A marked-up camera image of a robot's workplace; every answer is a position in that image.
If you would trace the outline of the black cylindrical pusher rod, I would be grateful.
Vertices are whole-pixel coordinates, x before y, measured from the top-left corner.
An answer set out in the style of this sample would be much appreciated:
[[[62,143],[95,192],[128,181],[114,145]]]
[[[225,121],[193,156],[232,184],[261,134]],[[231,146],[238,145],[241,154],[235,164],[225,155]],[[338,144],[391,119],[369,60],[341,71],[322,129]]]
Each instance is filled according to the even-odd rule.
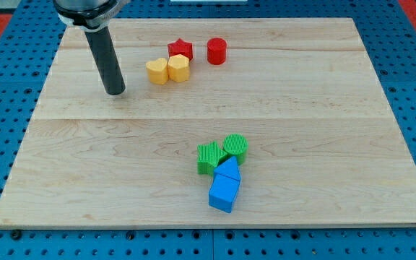
[[[120,95],[126,85],[108,27],[97,32],[86,32],[85,36],[106,93]]]

